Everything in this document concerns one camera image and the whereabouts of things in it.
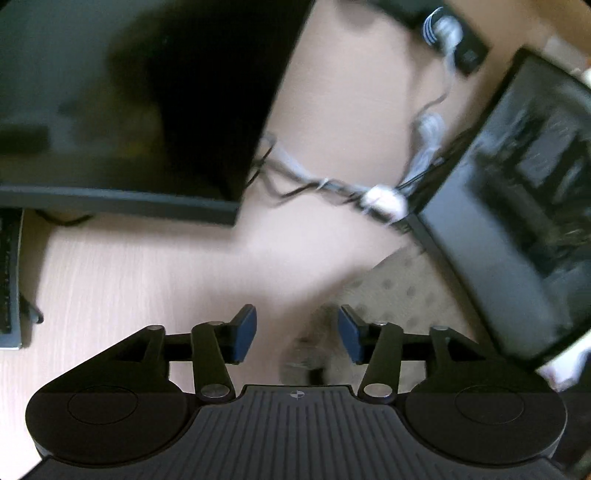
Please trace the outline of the black curved monitor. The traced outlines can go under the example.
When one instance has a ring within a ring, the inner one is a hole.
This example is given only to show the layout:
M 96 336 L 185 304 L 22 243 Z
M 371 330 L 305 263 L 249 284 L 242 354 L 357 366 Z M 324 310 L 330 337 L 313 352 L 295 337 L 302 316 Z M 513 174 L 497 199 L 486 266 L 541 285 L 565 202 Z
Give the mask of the black curved monitor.
M 308 1 L 5 1 L 1 203 L 232 225 Z

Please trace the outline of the brown polka dot dress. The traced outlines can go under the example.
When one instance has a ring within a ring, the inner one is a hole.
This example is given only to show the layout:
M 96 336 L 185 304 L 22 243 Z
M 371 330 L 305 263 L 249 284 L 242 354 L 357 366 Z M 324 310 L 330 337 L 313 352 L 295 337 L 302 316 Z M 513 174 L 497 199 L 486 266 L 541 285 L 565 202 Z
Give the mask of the brown polka dot dress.
M 339 307 L 349 305 L 363 321 L 394 323 L 410 334 L 450 327 L 474 340 L 474 321 L 466 313 L 425 249 L 409 245 L 350 282 L 311 313 L 280 360 L 287 385 L 349 385 L 358 388 L 366 368 L 356 365 L 342 345 Z

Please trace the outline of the white glass-panel computer case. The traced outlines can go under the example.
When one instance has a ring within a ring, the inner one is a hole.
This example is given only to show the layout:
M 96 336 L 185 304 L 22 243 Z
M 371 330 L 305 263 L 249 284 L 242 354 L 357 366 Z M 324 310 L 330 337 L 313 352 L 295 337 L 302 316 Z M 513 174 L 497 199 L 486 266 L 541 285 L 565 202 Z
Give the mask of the white glass-panel computer case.
M 590 329 L 590 90 L 523 48 L 408 217 L 504 356 L 534 367 Z

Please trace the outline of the black wall power strip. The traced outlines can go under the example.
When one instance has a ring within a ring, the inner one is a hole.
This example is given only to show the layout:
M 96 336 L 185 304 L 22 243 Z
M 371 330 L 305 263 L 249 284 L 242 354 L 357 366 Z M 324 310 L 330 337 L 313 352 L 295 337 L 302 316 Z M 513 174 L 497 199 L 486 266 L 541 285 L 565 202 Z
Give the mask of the black wall power strip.
M 377 0 L 370 4 L 416 31 L 444 58 L 454 57 L 456 68 L 465 76 L 475 73 L 488 56 L 484 37 L 447 1 Z

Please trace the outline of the black mechanical keyboard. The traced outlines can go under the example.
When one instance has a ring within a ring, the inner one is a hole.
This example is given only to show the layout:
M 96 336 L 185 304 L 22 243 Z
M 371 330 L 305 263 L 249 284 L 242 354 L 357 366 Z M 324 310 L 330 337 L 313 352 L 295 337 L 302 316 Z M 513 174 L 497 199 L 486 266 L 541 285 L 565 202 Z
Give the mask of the black mechanical keyboard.
M 19 252 L 23 210 L 1 209 L 1 348 L 22 346 L 19 296 Z

